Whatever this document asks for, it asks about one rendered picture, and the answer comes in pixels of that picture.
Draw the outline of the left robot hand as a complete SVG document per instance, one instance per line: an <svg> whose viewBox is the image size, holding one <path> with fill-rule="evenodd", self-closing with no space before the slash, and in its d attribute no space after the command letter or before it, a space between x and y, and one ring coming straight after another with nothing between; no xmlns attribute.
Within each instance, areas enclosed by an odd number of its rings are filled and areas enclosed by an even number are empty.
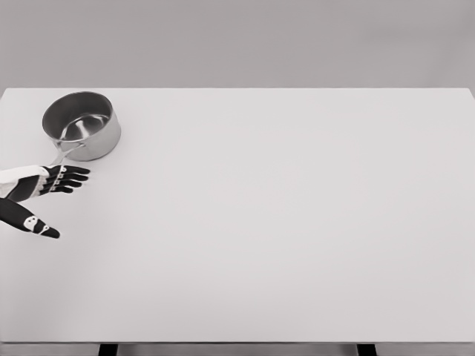
<svg viewBox="0 0 475 356"><path fill-rule="evenodd" d="M52 193L71 194L90 170L74 165L29 165L0 171L0 221L20 231L58 239L59 231L21 205Z"/></svg>

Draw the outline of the steel pot with long handle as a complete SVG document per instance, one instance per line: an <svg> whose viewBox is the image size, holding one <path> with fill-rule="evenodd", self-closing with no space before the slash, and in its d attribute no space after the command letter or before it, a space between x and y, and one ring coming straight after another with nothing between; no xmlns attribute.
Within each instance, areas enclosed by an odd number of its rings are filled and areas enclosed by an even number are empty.
<svg viewBox="0 0 475 356"><path fill-rule="evenodd" d="M53 102L42 117L42 128L57 149L53 165L64 159L99 159L112 152L121 137L111 101L90 91L69 93Z"/></svg>

